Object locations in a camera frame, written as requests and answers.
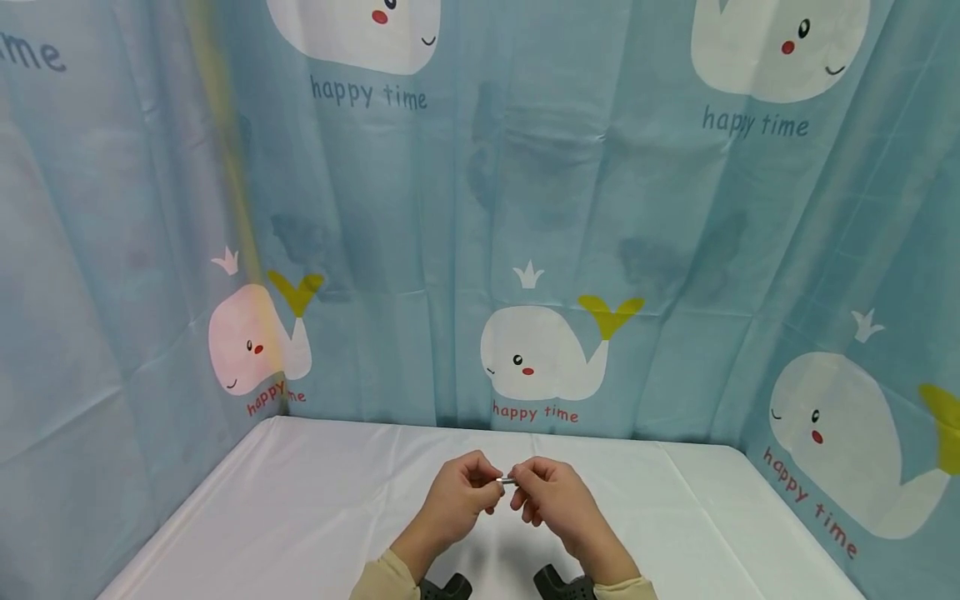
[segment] left hand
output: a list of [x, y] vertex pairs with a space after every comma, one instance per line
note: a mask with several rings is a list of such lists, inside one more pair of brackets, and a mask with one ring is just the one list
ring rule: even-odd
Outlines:
[[473, 529], [480, 513], [493, 514], [503, 496], [494, 468], [480, 450], [447, 461], [423, 501], [423, 507], [391, 549], [418, 584], [433, 561]]

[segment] white crown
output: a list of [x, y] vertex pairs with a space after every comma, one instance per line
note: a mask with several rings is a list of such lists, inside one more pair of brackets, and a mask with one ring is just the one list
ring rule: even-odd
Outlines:
[[520, 278], [520, 285], [523, 286], [524, 290], [532, 290], [537, 287], [537, 279], [540, 279], [540, 276], [543, 275], [543, 269], [534, 271], [534, 261], [530, 260], [527, 262], [526, 271], [514, 267], [514, 273]]
[[216, 263], [224, 268], [224, 271], [227, 272], [227, 275], [236, 275], [237, 271], [240, 270], [239, 265], [237, 264], [237, 259], [240, 257], [240, 251], [230, 253], [230, 247], [227, 246], [227, 249], [224, 251], [223, 258], [211, 258], [210, 262]]
[[886, 329], [883, 325], [874, 325], [874, 309], [871, 308], [870, 312], [866, 315], [861, 315], [855, 310], [851, 311], [853, 318], [856, 319], [856, 335], [853, 337], [856, 338], [857, 342], [865, 344], [867, 340], [870, 339], [870, 336], [874, 335], [878, 331], [883, 331]]

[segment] cartoon whale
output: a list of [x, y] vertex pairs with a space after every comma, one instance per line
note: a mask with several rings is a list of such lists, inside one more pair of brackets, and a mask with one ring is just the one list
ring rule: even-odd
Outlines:
[[312, 59], [413, 75], [433, 57], [441, 0], [267, 0], [287, 41]]
[[275, 271], [268, 276], [296, 317], [292, 336], [287, 335], [270, 292], [255, 283], [234, 292], [210, 315], [210, 361], [220, 385], [234, 396], [252, 392], [278, 372], [300, 379], [313, 365], [303, 313], [324, 278], [309, 275], [294, 288]]
[[600, 346], [589, 360], [560, 313], [546, 306], [510, 306], [494, 312], [480, 336], [480, 359], [498, 394], [512, 400], [583, 400], [596, 394], [607, 372], [610, 339], [643, 308], [627, 300], [611, 312], [595, 296], [580, 304], [600, 328]]
[[720, 91], [800, 102], [840, 81], [869, 19], [870, 0], [697, 0], [693, 68]]
[[915, 534], [960, 474], [960, 402], [931, 385], [920, 395], [937, 421], [938, 467], [902, 483], [900, 437], [876, 381], [842, 354], [810, 352], [774, 385], [770, 426], [797, 466], [867, 531]]

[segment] blue curtain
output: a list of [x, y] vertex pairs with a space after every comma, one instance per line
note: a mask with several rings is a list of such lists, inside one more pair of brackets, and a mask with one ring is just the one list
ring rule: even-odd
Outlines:
[[734, 445], [952, 598], [958, 10], [0, 0], [0, 598], [279, 410]]

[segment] whale tail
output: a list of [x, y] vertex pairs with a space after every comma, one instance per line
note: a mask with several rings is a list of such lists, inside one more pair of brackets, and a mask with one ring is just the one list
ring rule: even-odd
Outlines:
[[294, 311], [294, 316], [298, 319], [303, 318], [306, 312], [306, 305], [313, 299], [314, 294], [324, 285], [324, 276], [311, 274], [300, 281], [299, 287], [294, 287], [287, 278], [276, 271], [267, 273], [267, 277], [274, 284], [278, 292], [287, 300], [290, 310]]
[[937, 421], [940, 438], [937, 467], [949, 475], [960, 475], [960, 400], [929, 383], [920, 386], [920, 396]]
[[643, 303], [643, 298], [631, 298], [620, 304], [620, 307], [617, 308], [614, 313], [611, 312], [607, 303], [600, 297], [580, 297], [580, 305], [593, 315], [593, 319], [600, 328], [600, 339], [604, 341], [610, 340], [617, 329], [628, 322], [636, 313], [640, 312], [640, 309], [643, 308]]

